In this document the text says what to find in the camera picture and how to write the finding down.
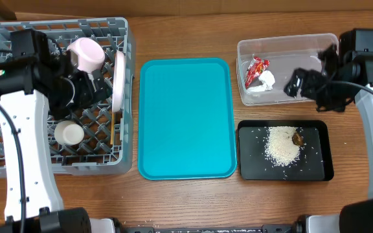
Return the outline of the small white plate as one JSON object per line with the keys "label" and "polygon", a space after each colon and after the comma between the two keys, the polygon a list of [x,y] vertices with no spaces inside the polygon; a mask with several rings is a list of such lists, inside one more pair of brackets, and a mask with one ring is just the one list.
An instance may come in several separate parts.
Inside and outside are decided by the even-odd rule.
{"label": "small white plate", "polygon": [[67,47],[67,51],[71,54],[72,65],[87,73],[99,70],[105,60],[102,47],[90,38],[77,39]]}

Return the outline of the white napkin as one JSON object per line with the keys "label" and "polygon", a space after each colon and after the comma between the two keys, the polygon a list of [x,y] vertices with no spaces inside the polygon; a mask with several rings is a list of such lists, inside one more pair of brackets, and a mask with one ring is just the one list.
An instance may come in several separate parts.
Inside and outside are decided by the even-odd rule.
{"label": "white napkin", "polygon": [[275,84],[275,77],[271,71],[264,71],[259,77],[258,80],[261,82],[260,85],[249,87],[247,90],[250,93],[270,91],[273,89]]}

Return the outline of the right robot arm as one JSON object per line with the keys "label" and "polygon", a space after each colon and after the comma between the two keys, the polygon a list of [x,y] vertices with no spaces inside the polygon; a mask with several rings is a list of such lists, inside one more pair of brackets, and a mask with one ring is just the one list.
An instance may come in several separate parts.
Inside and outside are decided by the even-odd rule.
{"label": "right robot arm", "polygon": [[363,121],[369,165],[368,199],[338,214],[302,216],[294,232],[373,232],[373,45],[343,51],[330,45],[318,53],[322,71],[296,68],[284,92],[314,100],[317,111],[341,111],[355,103]]}

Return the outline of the white cup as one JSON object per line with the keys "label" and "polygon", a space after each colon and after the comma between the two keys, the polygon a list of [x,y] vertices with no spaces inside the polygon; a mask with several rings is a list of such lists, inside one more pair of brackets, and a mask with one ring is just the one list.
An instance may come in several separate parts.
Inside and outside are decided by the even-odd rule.
{"label": "white cup", "polygon": [[84,139],[84,130],[73,121],[65,120],[56,125],[54,138],[58,144],[73,146]]}

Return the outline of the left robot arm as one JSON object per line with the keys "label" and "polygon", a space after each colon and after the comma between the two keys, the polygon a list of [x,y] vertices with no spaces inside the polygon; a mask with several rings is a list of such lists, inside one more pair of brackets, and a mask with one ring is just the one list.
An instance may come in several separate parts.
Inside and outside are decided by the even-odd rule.
{"label": "left robot arm", "polygon": [[102,49],[12,49],[0,63],[0,126],[7,172],[6,223],[0,232],[90,232],[84,208],[65,209],[51,168],[48,117],[61,146],[84,140],[67,116],[108,97]]}

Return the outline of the red snack wrapper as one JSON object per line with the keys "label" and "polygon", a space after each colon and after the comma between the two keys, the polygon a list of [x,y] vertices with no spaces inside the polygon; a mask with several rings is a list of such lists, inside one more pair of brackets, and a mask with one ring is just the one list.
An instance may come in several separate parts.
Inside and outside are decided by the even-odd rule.
{"label": "red snack wrapper", "polygon": [[258,56],[253,56],[246,70],[245,77],[245,88],[248,89],[249,86],[269,67],[270,61],[264,60]]}

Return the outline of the large white plate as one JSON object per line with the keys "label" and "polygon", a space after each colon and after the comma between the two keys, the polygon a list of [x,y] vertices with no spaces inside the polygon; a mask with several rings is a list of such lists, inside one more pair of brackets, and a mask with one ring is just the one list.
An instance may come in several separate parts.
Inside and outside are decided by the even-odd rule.
{"label": "large white plate", "polygon": [[126,58],[121,51],[116,51],[113,73],[113,93],[111,110],[113,113],[120,111],[124,100],[124,85],[126,72]]}

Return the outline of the wooden chopstick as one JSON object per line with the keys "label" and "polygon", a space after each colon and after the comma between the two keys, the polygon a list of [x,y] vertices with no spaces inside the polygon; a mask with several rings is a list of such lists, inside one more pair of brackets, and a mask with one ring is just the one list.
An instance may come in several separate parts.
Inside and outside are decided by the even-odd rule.
{"label": "wooden chopstick", "polygon": [[111,136],[110,136],[110,144],[113,146],[115,141],[115,113],[111,113]]}

